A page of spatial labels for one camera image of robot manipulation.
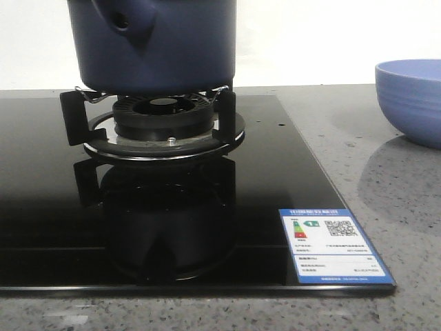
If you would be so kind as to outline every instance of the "gas burner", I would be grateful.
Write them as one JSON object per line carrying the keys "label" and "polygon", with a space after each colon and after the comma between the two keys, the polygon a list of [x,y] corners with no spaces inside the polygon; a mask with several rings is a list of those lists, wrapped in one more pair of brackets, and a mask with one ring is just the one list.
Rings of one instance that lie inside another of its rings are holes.
{"label": "gas burner", "polygon": [[236,95],[226,89],[172,97],[124,97],[113,112],[87,120],[85,101],[98,92],[61,93],[69,144],[84,145],[93,158],[111,164],[154,165],[201,161],[225,155],[245,138]]}
{"label": "gas burner", "polygon": [[115,132],[128,139],[167,141],[210,130],[213,104],[200,94],[179,97],[126,97],[113,105]]}

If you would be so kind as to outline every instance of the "screw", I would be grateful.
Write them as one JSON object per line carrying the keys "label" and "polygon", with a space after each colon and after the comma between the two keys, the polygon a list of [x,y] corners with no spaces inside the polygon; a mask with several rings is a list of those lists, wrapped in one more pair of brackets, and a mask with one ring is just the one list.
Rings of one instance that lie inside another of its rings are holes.
{"label": "screw", "polygon": [[167,139],[167,142],[170,146],[174,146],[174,144],[176,143],[176,138],[175,137],[169,137],[169,139]]}

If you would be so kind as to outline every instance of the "black glass cooktop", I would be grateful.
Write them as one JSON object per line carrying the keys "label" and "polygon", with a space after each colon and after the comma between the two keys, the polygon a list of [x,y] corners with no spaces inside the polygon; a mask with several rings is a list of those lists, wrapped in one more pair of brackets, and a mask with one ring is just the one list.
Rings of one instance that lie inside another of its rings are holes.
{"label": "black glass cooktop", "polygon": [[246,137],[226,157],[125,168],[68,145],[57,96],[0,99],[1,294],[390,293],[298,282],[279,209],[345,205],[276,97],[237,105]]}

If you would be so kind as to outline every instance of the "blue bowl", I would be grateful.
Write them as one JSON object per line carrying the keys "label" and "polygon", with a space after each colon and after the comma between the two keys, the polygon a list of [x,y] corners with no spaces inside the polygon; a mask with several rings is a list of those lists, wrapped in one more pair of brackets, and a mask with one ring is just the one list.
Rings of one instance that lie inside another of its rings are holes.
{"label": "blue bowl", "polygon": [[441,149],[441,59],[380,63],[376,90],[395,128],[416,143]]}

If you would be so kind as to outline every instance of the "white wall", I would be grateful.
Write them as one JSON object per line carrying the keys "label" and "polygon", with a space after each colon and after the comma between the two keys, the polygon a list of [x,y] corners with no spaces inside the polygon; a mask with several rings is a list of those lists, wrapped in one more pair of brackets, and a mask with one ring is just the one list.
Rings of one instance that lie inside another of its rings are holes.
{"label": "white wall", "polygon": [[[440,0],[238,0],[235,85],[373,83],[378,62],[441,57],[440,13]],[[0,0],[0,89],[75,85],[66,1]]]}

